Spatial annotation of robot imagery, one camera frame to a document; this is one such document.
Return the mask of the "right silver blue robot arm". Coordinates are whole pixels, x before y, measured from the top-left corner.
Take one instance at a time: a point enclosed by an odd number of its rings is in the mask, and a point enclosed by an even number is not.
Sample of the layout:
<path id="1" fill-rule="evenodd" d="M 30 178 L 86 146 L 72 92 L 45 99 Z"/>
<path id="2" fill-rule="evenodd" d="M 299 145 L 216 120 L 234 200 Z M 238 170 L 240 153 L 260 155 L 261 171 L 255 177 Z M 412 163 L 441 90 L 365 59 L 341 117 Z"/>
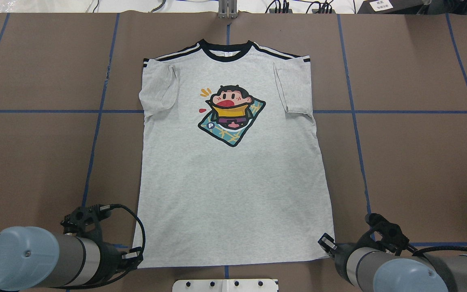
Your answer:
<path id="1" fill-rule="evenodd" d="M 418 249 L 381 214 L 365 222 L 369 231 L 355 243 L 337 243 L 327 233 L 318 240 L 349 284 L 362 292 L 467 292 L 467 247 Z"/>

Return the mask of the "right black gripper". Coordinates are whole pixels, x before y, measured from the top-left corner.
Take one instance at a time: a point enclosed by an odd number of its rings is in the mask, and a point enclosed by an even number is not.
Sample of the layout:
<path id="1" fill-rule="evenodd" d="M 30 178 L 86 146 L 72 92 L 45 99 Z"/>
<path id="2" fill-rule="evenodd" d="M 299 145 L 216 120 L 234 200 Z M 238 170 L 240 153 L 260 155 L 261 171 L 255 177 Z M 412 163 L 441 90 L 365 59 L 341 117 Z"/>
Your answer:
<path id="1" fill-rule="evenodd" d="M 396 223 L 391 223 L 381 214 L 371 213 L 365 216 L 370 230 L 365 232 L 356 243 L 335 243 L 335 240 L 324 233 L 317 241 L 328 256 L 335 261 L 337 273 L 349 280 L 349 257 L 360 248 L 371 248 L 381 252 L 391 252 L 399 256 L 402 251 L 417 251 Z"/>

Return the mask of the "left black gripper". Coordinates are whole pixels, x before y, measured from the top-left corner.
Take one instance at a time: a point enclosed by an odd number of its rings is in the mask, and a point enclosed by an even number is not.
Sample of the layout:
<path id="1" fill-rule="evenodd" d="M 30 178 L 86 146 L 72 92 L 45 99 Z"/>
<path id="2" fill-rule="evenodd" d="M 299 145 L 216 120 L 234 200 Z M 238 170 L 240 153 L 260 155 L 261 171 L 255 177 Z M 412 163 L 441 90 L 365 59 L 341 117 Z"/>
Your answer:
<path id="1" fill-rule="evenodd" d="M 119 251 L 104 242 L 100 222 L 114 209 L 123 209 L 137 222 L 141 245 L 128 252 Z M 145 228 L 137 214 L 123 204 L 96 204 L 78 207 L 61 221 L 65 235 L 72 235 L 81 244 L 83 259 L 76 277 L 69 284 L 111 284 L 136 270 L 144 260 Z"/>

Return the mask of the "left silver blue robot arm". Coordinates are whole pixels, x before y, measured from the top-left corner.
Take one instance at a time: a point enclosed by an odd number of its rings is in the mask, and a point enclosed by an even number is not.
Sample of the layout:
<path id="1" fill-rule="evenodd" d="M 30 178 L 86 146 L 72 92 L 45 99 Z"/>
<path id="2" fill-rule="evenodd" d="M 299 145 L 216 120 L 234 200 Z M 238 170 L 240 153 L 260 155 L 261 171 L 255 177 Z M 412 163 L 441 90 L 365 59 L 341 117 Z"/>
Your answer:
<path id="1" fill-rule="evenodd" d="M 141 230 L 141 245 L 130 251 L 119 251 L 103 240 L 101 222 L 118 208 L 127 211 Z M 143 261 L 144 225 L 122 204 L 80 206 L 60 224 L 61 234 L 40 227 L 0 231 L 0 292 L 95 289 L 122 279 Z"/>

